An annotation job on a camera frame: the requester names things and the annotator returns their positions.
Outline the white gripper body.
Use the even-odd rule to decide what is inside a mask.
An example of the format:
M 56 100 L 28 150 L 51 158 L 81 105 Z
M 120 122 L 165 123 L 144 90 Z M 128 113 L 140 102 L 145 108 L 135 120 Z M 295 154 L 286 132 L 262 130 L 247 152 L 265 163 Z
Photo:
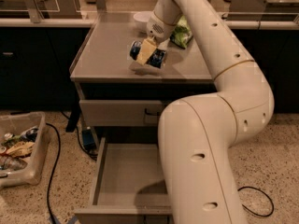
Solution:
M 164 21 L 152 12 L 146 28 L 149 37 L 154 37 L 157 43 L 162 43 L 170 37 L 175 25 Z

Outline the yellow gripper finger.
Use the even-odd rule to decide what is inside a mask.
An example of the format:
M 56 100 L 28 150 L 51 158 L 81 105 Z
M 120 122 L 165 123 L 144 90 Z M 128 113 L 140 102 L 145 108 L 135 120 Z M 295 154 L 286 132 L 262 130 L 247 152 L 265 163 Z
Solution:
M 165 41 L 161 42 L 157 49 L 159 50 L 167 50 L 168 49 L 168 44 L 169 44 L 170 39 L 166 39 Z
M 141 43 L 141 49 L 137 55 L 136 61 L 144 65 L 152 53 L 157 49 L 157 43 L 154 37 L 147 37 Z

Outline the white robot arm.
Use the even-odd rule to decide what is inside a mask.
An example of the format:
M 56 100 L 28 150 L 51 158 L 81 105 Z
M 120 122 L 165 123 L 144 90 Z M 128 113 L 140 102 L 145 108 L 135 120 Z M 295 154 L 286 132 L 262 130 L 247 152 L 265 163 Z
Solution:
M 258 64 L 207 0 L 158 0 L 135 60 L 186 18 L 216 90 L 181 98 L 160 116 L 158 143 L 175 224 L 248 224 L 228 159 L 230 146 L 264 129 L 274 96 Z

